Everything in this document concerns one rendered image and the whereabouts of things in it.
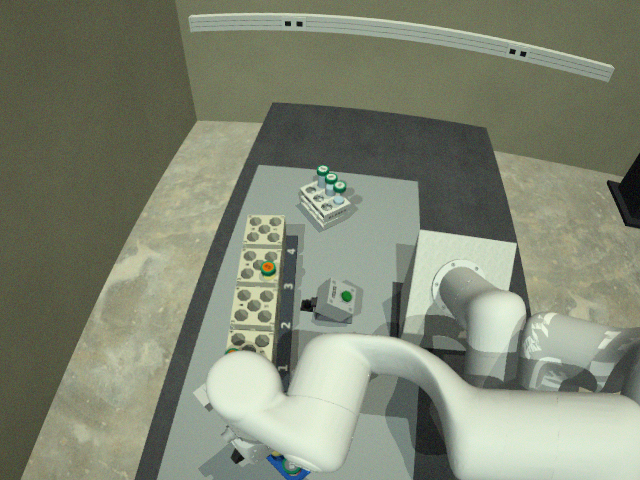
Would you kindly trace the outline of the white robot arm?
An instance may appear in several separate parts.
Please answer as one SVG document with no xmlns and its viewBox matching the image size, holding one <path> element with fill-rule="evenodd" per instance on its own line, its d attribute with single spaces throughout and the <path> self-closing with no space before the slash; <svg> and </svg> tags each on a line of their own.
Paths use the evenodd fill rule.
<svg viewBox="0 0 640 480">
<path fill-rule="evenodd" d="M 247 350 L 220 357 L 193 394 L 227 424 L 227 443 L 265 444 L 332 473 L 371 374 L 392 375 L 432 399 L 459 480 L 640 480 L 640 327 L 553 312 L 526 322 L 523 299 L 496 287 L 467 259 L 433 279 L 436 305 L 466 331 L 468 322 L 465 381 L 411 342 L 332 332 L 304 346 L 286 395 L 275 365 Z"/>
</svg>

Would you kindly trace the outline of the blue tube rack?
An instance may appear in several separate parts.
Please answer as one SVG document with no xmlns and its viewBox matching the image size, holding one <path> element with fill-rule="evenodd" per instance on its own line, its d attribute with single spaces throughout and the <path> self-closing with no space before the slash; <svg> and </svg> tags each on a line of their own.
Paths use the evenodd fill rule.
<svg viewBox="0 0 640 480">
<path fill-rule="evenodd" d="M 310 471 L 306 471 L 301 468 L 301 472 L 297 476 L 290 476 L 282 468 L 282 462 L 284 459 L 283 455 L 275 457 L 270 454 L 266 459 L 285 477 L 286 480 L 303 480 L 310 473 Z"/>
</svg>

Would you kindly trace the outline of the green tube cap with grey dot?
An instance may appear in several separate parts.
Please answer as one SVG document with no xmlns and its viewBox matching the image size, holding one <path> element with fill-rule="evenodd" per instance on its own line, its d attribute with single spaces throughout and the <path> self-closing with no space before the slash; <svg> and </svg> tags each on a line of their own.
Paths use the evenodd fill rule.
<svg viewBox="0 0 640 480">
<path fill-rule="evenodd" d="M 282 462 L 283 470 L 288 473 L 290 476 L 297 476 L 301 472 L 301 468 L 291 464 L 288 460 L 284 458 Z"/>
</svg>

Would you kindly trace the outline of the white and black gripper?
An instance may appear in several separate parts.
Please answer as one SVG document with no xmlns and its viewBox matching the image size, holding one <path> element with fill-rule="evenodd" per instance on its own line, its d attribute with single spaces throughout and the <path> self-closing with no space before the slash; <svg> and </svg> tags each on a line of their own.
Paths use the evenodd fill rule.
<svg viewBox="0 0 640 480">
<path fill-rule="evenodd" d="M 251 444 L 240 439 L 232 440 L 231 443 L 234 443 L 234 447 L 236 446 L 231 455 L 231 459 L 235 464 L 241 462 L 244 458 L 250 464 L 258 464 L 275 451 L 264 444 Z"/>
</svg>

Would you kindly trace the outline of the cream bucket adapter with holes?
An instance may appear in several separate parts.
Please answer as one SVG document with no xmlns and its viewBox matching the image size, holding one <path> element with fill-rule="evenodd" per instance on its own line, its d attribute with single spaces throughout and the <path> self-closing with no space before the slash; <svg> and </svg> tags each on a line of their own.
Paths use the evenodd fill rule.
<svg viewBox="0 0 640 480">
<path fill-rule="evenodd" d="M 278 343 L 280 309 L 278 288 L 236 286 L 230 320 L 231 328 L 232 330 L 274 332 L 276 343 Z"/>
<path fill-rule="evenodd" d="M 244 248 L 281 249 L 284 266 L 286 241 L 287 235 L 285 216 L 248 215 L 243 240 Z"/>
<path fill-rule="evenodd" d="M 226 351 L 230 348 L 258 352 L 267 357 L 276 367 L 277 345 L 274 332 L 229 329 Z"/>
<path fill-rule="evenodd" d="M 265 261 L 274 261 L 275 263 L 276 276 L 272 280 L 266 280 L 261 273 L 260 266 Z M 237 275 L 237 285 L 239 287 L 278 288 L 282 294 L 283 274 L 281 249 L 242 248 Z"/>
</svg>

